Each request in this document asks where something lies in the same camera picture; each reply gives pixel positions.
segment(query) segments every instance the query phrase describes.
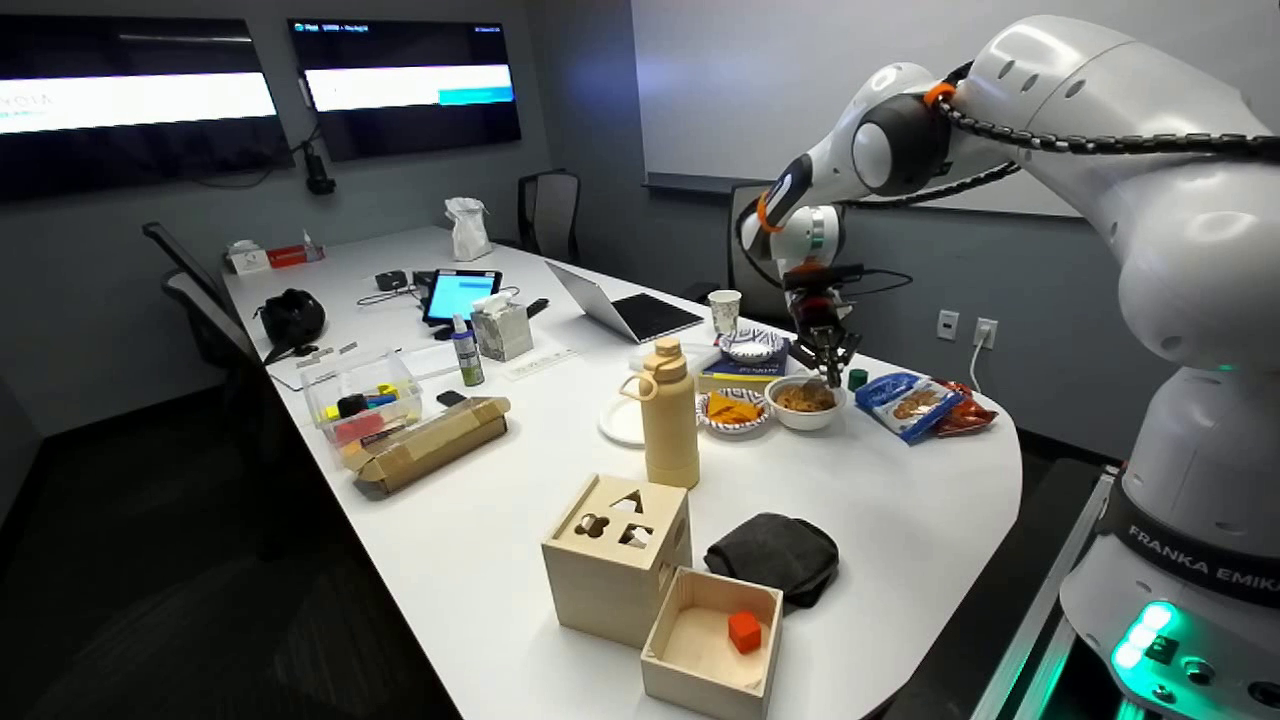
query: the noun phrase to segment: snack bag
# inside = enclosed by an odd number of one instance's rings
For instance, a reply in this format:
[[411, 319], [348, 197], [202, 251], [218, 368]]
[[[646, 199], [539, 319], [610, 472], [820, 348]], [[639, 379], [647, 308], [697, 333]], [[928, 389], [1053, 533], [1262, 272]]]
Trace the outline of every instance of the snack bag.
[[960, 395], [922, 372], [888, 372], [858, 389], [858, 408], [878, 415], [905, 446], [922, 446]]

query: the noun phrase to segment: floor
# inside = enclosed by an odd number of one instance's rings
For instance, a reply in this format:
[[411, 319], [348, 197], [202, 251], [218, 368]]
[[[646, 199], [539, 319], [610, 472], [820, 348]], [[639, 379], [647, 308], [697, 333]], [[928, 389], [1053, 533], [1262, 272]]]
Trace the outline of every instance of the floor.
[[[0, 717], [456, 717], [308, 460], [245, 465], [231, 415], [208, 393], [43, 446], [0, 546]], [[1013, 540], [879, 717], [978, 703], [1097, 460], [1023, 441], [1023, 477]]]

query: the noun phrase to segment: wooden box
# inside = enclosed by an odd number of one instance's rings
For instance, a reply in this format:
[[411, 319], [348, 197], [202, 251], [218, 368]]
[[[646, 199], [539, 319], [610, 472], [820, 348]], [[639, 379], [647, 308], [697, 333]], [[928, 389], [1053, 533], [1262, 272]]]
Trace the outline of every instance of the wooden box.
[[597, 477], [543, 540], [543, 566], [561, 625], [639, 649], [694, 566], [688, 491]]
[[[730, 618], [761, 622], [761, 649], [730, 641]], [[646, 693], [722, 720], [767, 717], [783, 593], [733, 576], [677, 573], [639, 651]]]

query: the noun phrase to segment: wooden block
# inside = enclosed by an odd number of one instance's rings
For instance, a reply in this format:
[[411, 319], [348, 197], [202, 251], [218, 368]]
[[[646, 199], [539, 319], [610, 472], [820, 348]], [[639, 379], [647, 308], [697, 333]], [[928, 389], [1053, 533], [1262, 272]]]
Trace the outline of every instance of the wooden block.
[[[739, 651], [730, 618], [761, 622], [761, 649]], [[682, 567], [639, 651], [646, 693], [722, 720], [767, 717], [783, 593]]]
[[688, 491], [597, 477], [543, 540], [543, 566], [561, 625], [639, 649], [694, 566]]

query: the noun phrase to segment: cup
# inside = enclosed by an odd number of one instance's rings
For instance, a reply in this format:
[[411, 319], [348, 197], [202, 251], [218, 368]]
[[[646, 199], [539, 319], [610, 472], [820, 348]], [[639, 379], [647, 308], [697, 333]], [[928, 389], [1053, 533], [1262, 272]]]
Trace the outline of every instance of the cup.
[[739, 308], [745, 308], [745, 291], [737, 291], [737, 288], [716, 288], [716, 291], [710, 297], [710, 306], [714, 306], [716, 348], [730, 348], [733, 338], [737, 338], [737, 318], [739, 318]]

